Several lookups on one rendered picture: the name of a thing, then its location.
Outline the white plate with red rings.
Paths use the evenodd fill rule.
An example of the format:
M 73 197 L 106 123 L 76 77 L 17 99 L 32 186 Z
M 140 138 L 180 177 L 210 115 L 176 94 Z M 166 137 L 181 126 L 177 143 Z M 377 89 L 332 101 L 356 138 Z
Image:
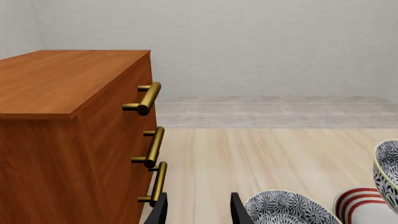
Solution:
M 377 188 L 356 187 L 340 192 L 333 213 L 342 224 L 398 224 L 395 214 Z

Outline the wooden cabinet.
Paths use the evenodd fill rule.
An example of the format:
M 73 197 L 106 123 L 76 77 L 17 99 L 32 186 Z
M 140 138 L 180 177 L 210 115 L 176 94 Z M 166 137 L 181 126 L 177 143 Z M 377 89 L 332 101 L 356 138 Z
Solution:
M 138 224 L 155 113 L 148 50 L 40 50 L 0 60 L 0 224 Z

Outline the black patterned bowl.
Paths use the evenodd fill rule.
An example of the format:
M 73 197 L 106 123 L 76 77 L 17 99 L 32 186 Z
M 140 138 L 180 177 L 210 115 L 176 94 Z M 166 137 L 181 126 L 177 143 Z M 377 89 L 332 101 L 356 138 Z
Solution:
M 398 214 L 398 139 L 384 141 L 376 146 L 373 180 L 388 207 Z
M 244 203 L 254 224 L 342 224 L 316 201 L 288 190 L 266 190 Z

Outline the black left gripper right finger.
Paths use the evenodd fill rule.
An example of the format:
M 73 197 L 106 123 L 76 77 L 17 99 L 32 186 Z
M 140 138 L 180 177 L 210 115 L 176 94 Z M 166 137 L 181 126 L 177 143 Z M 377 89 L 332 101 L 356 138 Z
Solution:
M 230 210 L 233 224 L 254 224 L 237 192 L 231 193 Z

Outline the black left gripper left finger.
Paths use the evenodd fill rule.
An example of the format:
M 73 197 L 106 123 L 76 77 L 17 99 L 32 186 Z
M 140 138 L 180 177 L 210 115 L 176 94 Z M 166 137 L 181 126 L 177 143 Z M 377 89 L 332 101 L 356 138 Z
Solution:
M 145 224 L 165 224 L 167 219 L 167 194 L 161 193 L 152 211 L 145 220 Z

